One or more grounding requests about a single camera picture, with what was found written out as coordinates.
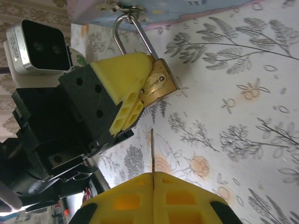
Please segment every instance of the screw hole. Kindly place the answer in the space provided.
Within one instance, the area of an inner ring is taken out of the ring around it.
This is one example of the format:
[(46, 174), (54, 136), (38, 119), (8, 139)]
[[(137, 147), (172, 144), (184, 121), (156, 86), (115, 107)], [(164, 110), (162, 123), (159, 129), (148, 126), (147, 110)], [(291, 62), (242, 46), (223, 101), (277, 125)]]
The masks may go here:
[(97, 117), (98, 118), (102, 118), (103, 117), (103, 111), (101, 111), (101, 110), (97, 110)]
[(83, 84), (83, 80), (81, 78), (77, 78), (76, 83), (80, 86)]
[(95, 85), (94, 90), (95, 90), (97, 93), (102, 92), (102, 87), (101, 87), (101, 85), (99, 85), (99, 84)]
[(56, 156), (54, 156), (54, 161), (55, 161), (56, 163), (61, 163), (61, 162), (62, 162), (62, 158), (61, 158), (61, 156), (60, 156), (60, 155), (56, 155)]

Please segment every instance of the metal blade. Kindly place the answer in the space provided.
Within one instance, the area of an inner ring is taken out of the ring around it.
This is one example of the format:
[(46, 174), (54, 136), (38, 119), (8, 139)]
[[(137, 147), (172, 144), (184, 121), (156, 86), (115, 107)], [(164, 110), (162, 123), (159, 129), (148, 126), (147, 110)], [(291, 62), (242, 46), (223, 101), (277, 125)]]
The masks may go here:
[(150, 130), (150, 147), (151, 147), (151, 163), (153, 174), (153, 188), (155, 189), (155, 141), (154, 141), (154, 129)]

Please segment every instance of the padlock body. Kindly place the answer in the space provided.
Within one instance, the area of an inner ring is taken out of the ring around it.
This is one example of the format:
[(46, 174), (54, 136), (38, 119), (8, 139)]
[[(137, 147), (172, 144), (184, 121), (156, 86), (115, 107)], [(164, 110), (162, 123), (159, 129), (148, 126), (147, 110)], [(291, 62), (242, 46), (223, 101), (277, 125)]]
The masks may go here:
[(143, 106), (147, 107), (178, 89), (179, 86), (166, 61), (160, 58), (153, 62), (153, 70), (146, 80), (139, 98)]

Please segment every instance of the camera lens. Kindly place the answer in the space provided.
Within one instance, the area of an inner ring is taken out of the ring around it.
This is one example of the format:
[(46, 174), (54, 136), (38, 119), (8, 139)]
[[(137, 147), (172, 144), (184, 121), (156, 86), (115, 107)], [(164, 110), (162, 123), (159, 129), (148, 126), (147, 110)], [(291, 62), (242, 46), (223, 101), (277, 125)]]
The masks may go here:
[(44, 46), (43, 46), (42, 43), (40, 43), (40, 42), (34, 42), (33, 44), (34, 44), (34, 47), (35, 47), (35, 49), (37, 51), (43, 51), (44, 50)]
[(53, 46), (53, 51), (58, 55), (61, 54), (61, 49), (57, 45)]

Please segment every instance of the leaf pattern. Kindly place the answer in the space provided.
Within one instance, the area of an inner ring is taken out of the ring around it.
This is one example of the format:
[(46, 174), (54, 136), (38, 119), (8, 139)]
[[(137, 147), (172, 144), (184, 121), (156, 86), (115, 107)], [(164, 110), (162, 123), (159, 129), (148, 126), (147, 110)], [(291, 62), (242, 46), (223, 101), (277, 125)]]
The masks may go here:
[(273, 201), (272, 198), (270, 198), (269, 196), (266, 196), (266, 197), (269, 200), (269, 202), (272, 204), (273, 208), (275, 209), (280, 223), (281, 224), (290, 224), (288, 218), (284, 215), (281, 208), (276, 204), (276, 202)]
[(140, 148), (131, 145), (127, 149), (124, 162), (128, 169), (128, 179), (144, 173), (143, 153)]
[(228, 67), (228, 64), (226, 62), (219, 62), (217, 64), (214, 65), (209, 65), (206, 68), (209, 70), (221, 70)]
[(167, 103), (164, 100), (160, 100), (158, 102), (156, 102), (154, 105), (152, 105), (151, 107), (147, 107), (145, 108), (143, 114), (141, 115), (141, 117), (147, 116), (148, 114), (151, 114), (152, 117), (152, 121), (155, 124), (156, 123), (156, 113), (157, 110), (160, 108), (160, 112), (163, 118), (165, 118), (165, 113), (166, 113), (166, 108), (167, 106), (169, 106), (170, 104)]
[(218, 51), (218, 55), (227, 57), (227, 58), (240, 58), (242, 53), (242, 48), (228, 48)]
[(290, 220), (294, 223), (294, 224), (299, 224), (299, 215), (296, 212), (290, 211), (291, 215), (293, 217), (290, 217)]
[(292, 162), (299, 165), (299, 154), (295, 153), (292, 155)]
[(292, 28), (286, 27), (277, 20), (271, 20), (270, 26), (275, 32), (275, 40), (284, 47), (289, 47), (292, 44), (299, 42), (299, 32)]
[(267, 38), (264, 39), (250, 39), (249, 40), (253, 45), (258, 46), (259, 48), (272, 50), (274, 48), (275, 42)]
[(261, 218), (261, 221), (264, 223), (264, 224), (271, 224), (271, 223), (269, 223), (266, 219), (264, 219), (264, 218)]
[(240, 159), (262, 159), (263, 143), (251, 141), (248, 136), (247, 127), (243, 125), (230, 126), (226, 131), (220, 133), (221, 148), (227, 152), (228, 158), (234, 162)]
[(244, 18), (244, 22), (249, 25), (255, 31), (263, 31), (267, 28), (268, 24), (265, 23), (263, 20), (256, 19), (256, 18)]
[[(207, 63), (212, 64), (206, 66), (207, 69), (223, 70), (228, 67), (228, 74), (238, 74), (245, 70), (250, 70), (252, 68), (250, 57), (255, 54), (271, 53), (299, 60), (299, 58), (291, 56), (289, 49), (289, 45), (299, 42), (298, 32), (294, 31), (292, 28), (286, 27), (277, 20), (271, 20), (269, 22), (271, 29), (275, 31), (276, 39), (274, 40), (263, 33), (268, 27), (268, 23), (261, 19), (244, 18), (246, 26), (239, 26), (235, 29), (225, 21), (216, 17), (209, 17), (209, 19), (213, 20), (218, 25), (223, 34), (216, 32), (216, 26), (204, 23), (203, 25), (205, 29), (196, 31), (196, 33), (200, 34), (201, 39), (205, 42), (191, 43), (189, 42), (190, 35), (178, 33), (174, 38), (174, 41), (176, 42), (168, 43), (166, 46), (167, 51), (165, 53), (172, 53), (171, 57), (179, 54), (179, 58), (184, 60), (183, 63), (194, 63), (202, 57), (207, 49), (204, 49), (203, 52), (198, 52), (198, 54), (191, 51), (192, 49), (203, 49), (203, 46), (206, 47), (206, 45), (211, 46), (213, 44), (230, 45), (233, 47), (218, 51), (217, 56), (209, 55), (202, 58)], [(250, 36), (249, 43), (254, 45), (254, 47), (236, 43), (233, 39), (238, 37), (237, 31)], [(286, 54), (283, 55), (272, 51), (275, 46), (280, 47)], [(251, 52), (242, 53), (244, 49), (249, 49)]]
[(230, 75), (237, 74), (241, 71), (245, 71), (246, 69), (250, 70), (251, 66), (252, 65), (249, 56), (240, 58), (237, 63), (227, 70), (227, 73)]
[(248, 197), (249, 205), (263, 217), (269, 217), (271, 210), (269, 204), (252, 189), (249, 189), (249, 191), (252, 194), (252, 196)]
[(299, 169), (298, 172), (291, 168), (281, 168), (278, 170), (280, 173), (288, 175), (283, 179), (285, 183), (296, 183), (299, 187)]
[(222, 21), (216, 17), (209, 17), (209, 19), (215, 21), (217, 25), (220, 27), (222, 32), (224, 33), (225, 36), (228, 38), (236, 38), (238, 37), (238, 34), (235, 32), (235, 30), (228, 25), (225, 21)]
[(175, 133), (180, 131), (183, 132), (184, 135), (181, 135), (181, 141), (195, 147), (198, 145), (198, 143), (202, 143), (203, 147), (209, 147), (214, 151), (219, 152), (212, 146), (213, 139), (207, 137), (205, 125), (198, 120), (193, 123), (193, 126), (196, 130), (194, 133), (186, 130), (185, 122), (181, 119), (178, 113), (171, 114), (168, 118), (168, 123)]
[(119, 169), (120, 164), (113, 161), (112, 156), (113, 156), (112, 153), (108, 153), (106, 151), (104, 154), (100, 155), (100, 161), (104, 163), (106, 168), (116, 172)]

